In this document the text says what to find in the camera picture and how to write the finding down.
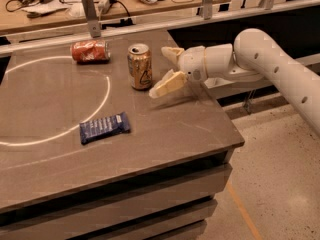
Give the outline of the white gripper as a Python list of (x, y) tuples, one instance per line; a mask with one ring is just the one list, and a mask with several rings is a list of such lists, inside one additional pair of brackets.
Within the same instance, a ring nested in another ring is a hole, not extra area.
[(209, 78), (225, 78), (234, 66), (233, 47), (223, 44), (211, 47), (197, 46), (184, 51), (179, 47), (162, 47), (162, 55), (180, 71), (169, 70), (149, 91), (153, 99), (181, 89), (187, 82), (204, 82)]

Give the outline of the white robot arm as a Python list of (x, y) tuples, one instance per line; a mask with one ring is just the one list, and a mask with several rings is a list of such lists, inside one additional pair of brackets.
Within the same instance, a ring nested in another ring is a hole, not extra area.
[(232, 44), (211, 47), (163, 47), (162, 55), (177, 66), (149, 91), (156, 99), (183, 88), (188, 82), (209, 78), (247, 82), (266, 78), (320, 134), (320, 77), (291, 58), (267, 33), (240, 32)]

